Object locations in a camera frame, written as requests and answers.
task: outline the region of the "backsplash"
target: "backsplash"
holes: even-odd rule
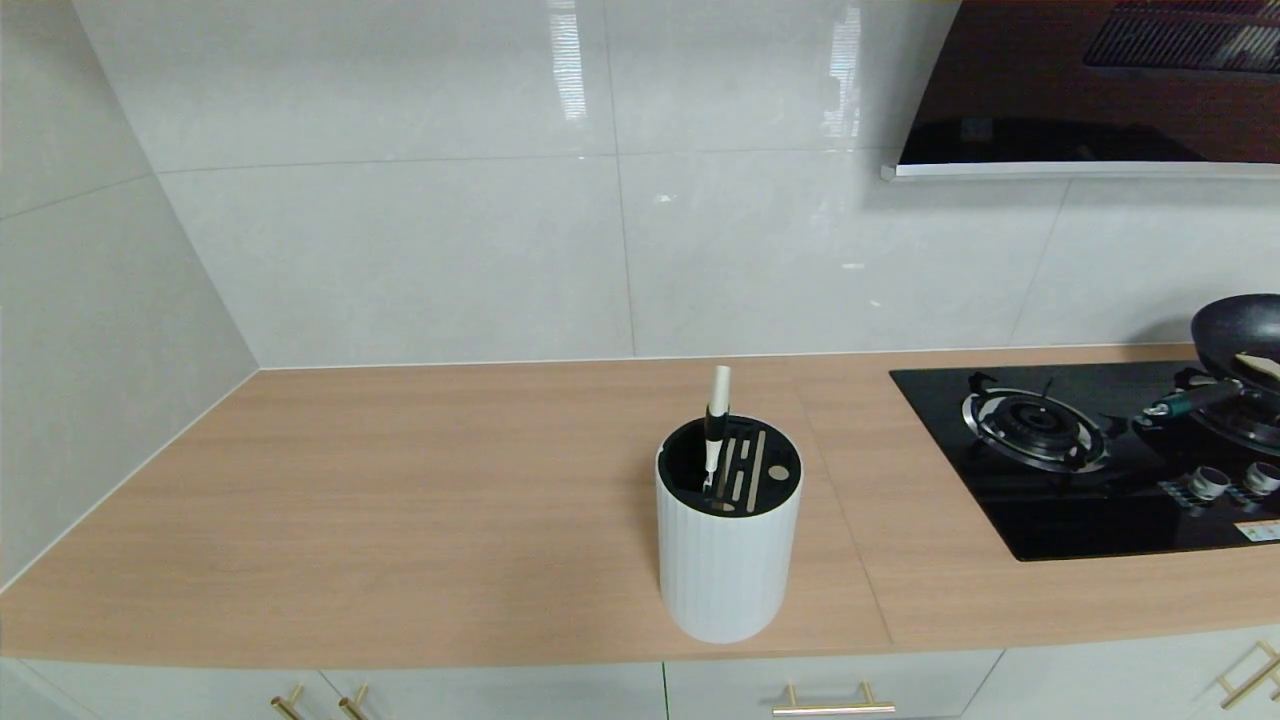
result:
[[[76,6],[266,368],[1167,341],[1280,290],[1280,183],[881,181],[954,0]]]
[[[68,0],[3,0],[0,587],[255,370]]]

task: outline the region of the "drawer handle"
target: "drawer handle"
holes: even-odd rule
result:
[[[1267,678],[1271,678],[1272,682],[1280,684],[1280,680],[1276,680],[1272,676],[1276,671],[1280,671],[1280,655],[1277,655],[1275,650],[1271,650],[1271,646],[1265,641],[1258,641],[1258,650],[1265,652],[1270,660],[1262,666],[1261,670],[1249,675],[1249,679],[1244,680],[1240,687],[1231,685],[1231,683],[1229,683],[1222,675],[1217,676],[1217,684],[1222,685],[1222,689],[1226,691],[1226,697],[1222,698],[1222,710],[1230,710],[1234,707],[1238,702],[1244,700],[1247,694],[1256,691]],[[1276,691],[1276,694],[1271,696],[1271,700],[1280,700],[1280,691]]]
[[[288,717],[289,720],[305,720],[301,715],[298,715],[298,711],[293,708],[293,706],[298,703],[300,697],[302,697],[301,684],[293,688],[293,692],[289,693],[289,700],[284,700],[280,696],[273,697],[271,707],[274,707],[276,712],[279,712],[284,717]]]
[[[364,712],[360,711],[360,706],[365,703],[365,696],[369,694],[369,685],[360,685],[356,691],[356,700],[351,700],[347,696],[342,696],[338,701],[338,707],[347,714],[351,720],[369,720]]]
[[[892,702],[877,702],[876,696],[872,694],[872,685],[867,680],[863,680],[858,688],[861,691],[863,697],[867,702],[855,702],[852,705],[800,705],[796,702],[796,687],[787,684],[787,702],[791,705],[776,705],[773,706],[774,717],[814,717],[814,716],[831,716],[831,715],[879,715],[897,712],[897,706]]]

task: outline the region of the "frying pan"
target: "frying pan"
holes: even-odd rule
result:
[[[1175,418],[1243,397],[1280,415],[1280,380],[1235,357],[1244,352],[1280,360],[1280,295],[1236,295],[1201,307],[1192,318],[1192,341],[1204,370],[1219,382],[1165,397],[1144,414]]]

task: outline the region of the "white cabinet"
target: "white cabinet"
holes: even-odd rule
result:
[[[0,657],[0,719],[97,720],[20,660]]]
[[[666,720],[662,665],[325,670],[369,720]]]
[[[893,717],[954,717],[997,657],[998,650],[984,650],[668,662],[667,703],[671,720],[764,720],[790,703],[788,684],[801,705],[847,706],[865,702],[865,682],[877,701],[896,706]]]
[[[1258,644],[1244,647],[1236,644],[1234,650],[1242,651],[1243,657],[1234,667],[1224,667],[1222,674],[1228,684],[1242,691],[1242,698],[1230,710],[1222,708],[1226,700],[1226,691],[1219,689],[1207,693],[1210,697],[1202,703],[1196,714],[1196,720],[1276,720],[1280,717],[1280,669],[1265,675],[1267,667],[1274,666],[1274,656],[1267,651],[1280,652],[1280,626],[1263,628],[1257,632],[1257,639],[1266,642],[1270,647]],[[1265,676],[1261,684],[1248,691],[1249,680],[1254,676]]]
[[[1248,678],[1280,628],[1253,628],[1140,641],[1010,648],[982,685],[964,720],[1188,720],[1280,717],[1260,688],[1233,711],[1217,675]]]
[[[140,667],[26,661],[100,720],[280,720],[270,702],[302,685],[305,720],[338,715],[338,694],[315,671]]]

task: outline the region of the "pan handle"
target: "pan handle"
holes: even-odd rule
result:
[[[1242,395],[1244,395],[1244,384],[1240,380],[1231,378],[1219,380],[1211,386],[1198,387],[1178,395],[1170,395],[1169,397],[1165,397],[1160,402],[1143,410],[1142,414],[1148,418],[1180,418],[1188,413],[1199,410],[1201,407],[1226,402],[1228,400],[1240,397]]]

